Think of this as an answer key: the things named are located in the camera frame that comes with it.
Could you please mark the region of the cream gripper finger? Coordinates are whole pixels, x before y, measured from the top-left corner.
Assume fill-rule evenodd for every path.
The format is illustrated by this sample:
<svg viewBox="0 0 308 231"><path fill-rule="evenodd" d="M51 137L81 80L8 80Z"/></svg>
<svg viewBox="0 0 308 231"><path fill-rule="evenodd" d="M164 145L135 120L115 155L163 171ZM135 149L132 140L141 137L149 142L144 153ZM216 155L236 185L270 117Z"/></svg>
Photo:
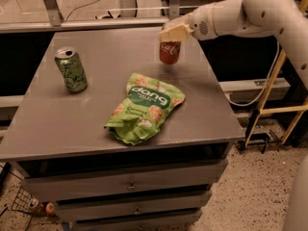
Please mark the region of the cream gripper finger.
<svg viewBox="0 0 308 231"><path fill-rule="evenodd" d="M185 23L176 24L170 27L165 26L160 34L160 42L178 42L189 38L193 29Z"/></svg>
<svg viewBox="0 0 308 231"><path fill-rule="evenodd" d="M188 13L188 14L185 14L183 16L171 19L170 21L168 21L167 23L164 24L163 30L171 29L171 28L174 28L174 27L179 26L179 25L188 25L189 20L190 20L190 16L191 15Z"/></svg>

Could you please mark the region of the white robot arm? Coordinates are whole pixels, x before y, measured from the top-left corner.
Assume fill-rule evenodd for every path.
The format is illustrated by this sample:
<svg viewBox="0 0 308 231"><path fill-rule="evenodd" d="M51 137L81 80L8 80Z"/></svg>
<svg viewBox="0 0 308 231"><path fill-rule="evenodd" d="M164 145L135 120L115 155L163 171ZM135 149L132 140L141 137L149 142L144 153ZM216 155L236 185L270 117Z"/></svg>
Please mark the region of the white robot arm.
<svg viewBox="0 0 308 231"><path fill-rule="evenodd" d="M307 18L294 0L225 0L200 6L192 13L170 20L160 34L161 41L183 41L190 36L208 40L220 36L244 38L273 36L282 46L302 81L307 80ZM251 230L238 225L221 224L200 231L308 231L308 154L295 168L288 206L282 226L273 230L265 225Z"/></svg>

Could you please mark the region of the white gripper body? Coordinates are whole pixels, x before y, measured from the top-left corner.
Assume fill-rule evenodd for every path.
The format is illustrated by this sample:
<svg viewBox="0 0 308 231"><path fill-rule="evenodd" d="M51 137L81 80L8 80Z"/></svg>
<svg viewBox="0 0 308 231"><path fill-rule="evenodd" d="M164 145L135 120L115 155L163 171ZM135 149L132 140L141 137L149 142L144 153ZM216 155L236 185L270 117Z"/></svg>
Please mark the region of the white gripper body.
<svg viewBox="0 0 308 231"><path fill-rule="evenodd" d="M190 15L189 24L192 28L192 35L198 40L215 38L212 20L213 7L213 4L200 6Z"/></svg>

